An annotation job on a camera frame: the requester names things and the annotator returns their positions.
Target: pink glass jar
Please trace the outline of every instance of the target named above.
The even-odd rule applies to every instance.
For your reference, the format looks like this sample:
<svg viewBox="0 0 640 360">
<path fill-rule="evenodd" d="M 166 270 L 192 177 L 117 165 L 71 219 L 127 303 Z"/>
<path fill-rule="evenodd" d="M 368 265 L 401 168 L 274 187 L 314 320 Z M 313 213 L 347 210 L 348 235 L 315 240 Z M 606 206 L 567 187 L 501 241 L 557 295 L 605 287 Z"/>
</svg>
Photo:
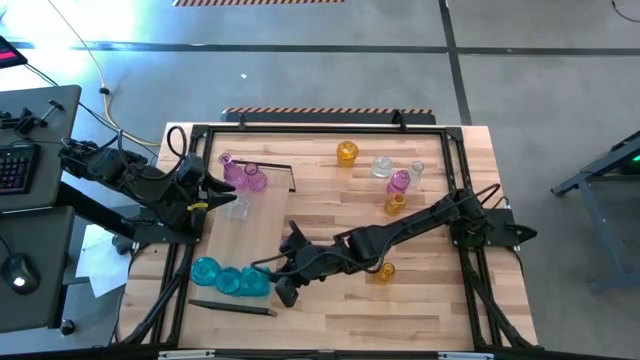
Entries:
<svg viewBox="0 0 640 360">
<path fill-rule="evenodd" d="M 239 190 L 247 185 L 247 174 L 244 169 L 231 160 L 231 154 L 223 153 L 218 157 L 218 162 L 224 167 L 224 180 Z"/>
<path fill-rule="evenodd" d="M 267 175 L 258 169 L 257 164 L 247 164 L 247 166 L 244 167 L 244 173 L 247 175 L 249 189 L 253 191 L 264 191 L 267 187 Z"/>
<path fill-rule="evenodd" d="M 387 194 L 407 192 L 409 183 L 411 182 L 411 176 L 407 170 L 400 170 L 397 173 L 391 175 L 391 181 L 387 185 Z"/>
</svg>

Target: wooden tabletop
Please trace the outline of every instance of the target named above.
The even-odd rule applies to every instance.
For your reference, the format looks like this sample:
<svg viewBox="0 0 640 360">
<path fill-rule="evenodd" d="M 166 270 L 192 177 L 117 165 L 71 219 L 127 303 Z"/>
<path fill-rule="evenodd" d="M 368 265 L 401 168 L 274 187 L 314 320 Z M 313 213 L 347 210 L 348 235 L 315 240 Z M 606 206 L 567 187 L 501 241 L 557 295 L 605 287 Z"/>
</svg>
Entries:
<svg viewBox="0 0 640 360">
<path fill-rule="evenodd" d="M 167 124 L 167 129 L 172 125 L 176 124 Z M 193 123 L 179 125 L 189 134 Z M 488 128 L 469 126 L 463 127 L 463 132 L 474 189 L 500 182 Z M 173 143 L 179 144 L 175 135 Z M 344 140 L 360 148 L 353 168 L 336 165 L 336 146 Z M 357 226 L 387 224 L 430 206 L 448 192 L 440 140 L 432 135 L 217 134 L 213 154 L 225 151 L 239 160 L 292 165 L 297 192 L 289 195 L 285 221 L 296 221 L 318 244 L 330 244 L 332 235 Z M 422 181 L 407 192 L 407 208 L 397 216 L 383 211 L 388 179 L 370 175 L 371 161 L 379 155 L 391 157 L 394 170 L 406 169 L 415 160 L 425 164 Z M 210 171 L 221 178 L 222 169 L 215 157 L 212 159 Z M 158 167 L 167 171 L 175 162 L 163 143 Z M 215 241 L 215 234 L 211 234 L 213 216 L 207 217 L 203 243 L 196 248 L 194 260 L 203 256 L 206 242 Z M 282 236 L 289 232 L 283 224 Z M 487 248 L 486 252 L 496 302 L 523 337 L 536 343 L 516 257 L 502 248 Z M 134 329 L 156 300 L 166 253 L 166 245 L 151 245 L 133 264 L 120 313 L 121 336 Z M 180 347 L 471 350 L 460 260 L 448 229 L 441 227 L 394 247 L 387 260 L 397 269 L 391 284 L 374 284 L 365 273 L 332 276 L 324 283 L 301 288 L 299 300 L 291 309 L 284 308 L 274 294 L 272 306 L 277 317 L 186 305 Z M 194 292 L 195 285 L 189 283 L 188 298 Z M 164 336 L 173 306 L 172 300 Z M 483 334 L 489 341 L 486 312 L 483 306 L 479 309 Z"/>
</svg>

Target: concrete floor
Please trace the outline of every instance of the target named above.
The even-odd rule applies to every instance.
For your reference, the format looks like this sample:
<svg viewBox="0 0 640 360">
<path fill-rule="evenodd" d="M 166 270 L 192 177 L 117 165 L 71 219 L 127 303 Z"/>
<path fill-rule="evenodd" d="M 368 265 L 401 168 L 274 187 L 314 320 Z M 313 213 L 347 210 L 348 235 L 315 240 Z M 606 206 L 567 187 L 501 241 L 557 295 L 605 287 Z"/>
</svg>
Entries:
<svg viewBox="0 0 640 360">
<path fill-rule="evenodd" d="M 640 18 L 640 4 L 619 2 L 626 14 Z M 171 8 L 169 1 L 155 0 L 60 3 L 87 40 L 445 45 L 437 0 L 179 9 Z M 449 0 L 449 4 L 458 46 L 640 47 L 640 25 L 618 17 L 609 0 Z M 99 111 L 99 80 L 88 55 L 47 42 L 49 33 L 66 34 L 59 39 L 62 43 L 73 40 L 73 35 L 44 4 L 28 14 L 42 21 L 46 31 L 20 22 L 25 14 L 23 2 L 11 3 L 0 22 L 0 34 L 42 44 L 24 51 L 30 63 L 61 84 L 81 85 L 82 101 Z M 119 26 L 97 25 L 109 19 Z M 226 106 L 429 107 L 439 124 L 460 124 L 445 54 L 95 54 L 115 92 L 114 118 L 153 141 L 160 140 L 167 121 L 214 121 Z M 588 291 L 590 280 L 608 274 L 608 264 L 578 194 L 559 200 L 548 191 L 638 130 L 637 60 L 460 57 L 471 119 L 474 125 L 490 127 L 516 219 L 539 231 L 523 246 L 522 258 L 538 339 L 548 349 L 640 357 L 640 289 L 599 295 Z M 26 69 L 3 70 L 1 75 L 0 90 L 44 86 Z M 110 133 L 80 111 L 73 136 L 105 140 Z M 95 184 L 65 180 L 109 206 L 132 203 Z M 621 203 L 627 207 L 629 200 L 614 196 L 612 201 L 619 208 Z M 631 231 L 635 230 L 637 225 L 632 224 Z M 34 351 L 33 337 L 41 340 L 37 350 L 104 345 L 115 319 L 117 295 L 94 300 L 88 286 L 74 286 L 66 314 L 77 321 L 78 333 L 64 339 L 42 329 L 3 334 L 0 353 Z M 92 305 L 76 306 L 88 303 Z"/>
</svg>

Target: orange glass jar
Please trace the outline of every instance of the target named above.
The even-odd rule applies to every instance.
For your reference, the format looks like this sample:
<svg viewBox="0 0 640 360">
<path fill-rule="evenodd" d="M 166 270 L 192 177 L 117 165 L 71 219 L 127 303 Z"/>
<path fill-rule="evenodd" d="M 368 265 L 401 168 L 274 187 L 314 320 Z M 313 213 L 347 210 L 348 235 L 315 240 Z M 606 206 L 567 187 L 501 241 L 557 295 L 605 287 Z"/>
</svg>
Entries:
<svg viewBox="0 0 640 360">
<path fill-rule="evenodd" d="M 358 146 L 351 141 L 343 141 L 336 150 L 338 154 L 338 165 L 343 167 L 353 167 L 358 157 Z"/>
<path fill-rule="evenodd" d="M 374 276 L 379 284 L 386 284 L 396 275 L 396 267 L 392 263 L 384 263 Z"/>
<path fill-rule="evenodd" d="M 389 215 L 398 214 L 407 205 L 407 197 L 402 193 L 391 193 L 384 204 L 384 211 Z"/>
</svg>

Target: keyboard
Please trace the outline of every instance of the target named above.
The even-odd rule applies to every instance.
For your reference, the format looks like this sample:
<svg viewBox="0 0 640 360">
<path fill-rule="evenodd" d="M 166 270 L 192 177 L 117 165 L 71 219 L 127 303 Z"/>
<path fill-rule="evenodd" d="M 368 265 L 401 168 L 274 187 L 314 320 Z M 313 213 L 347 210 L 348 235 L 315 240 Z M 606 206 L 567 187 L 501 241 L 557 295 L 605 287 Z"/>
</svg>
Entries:
<svg viewBox="0 0 640 360">
<path fill-rule="evenodd" d="M 0 196 L 29 193 L 40 145 L 0 146 Z"/>
</svg>

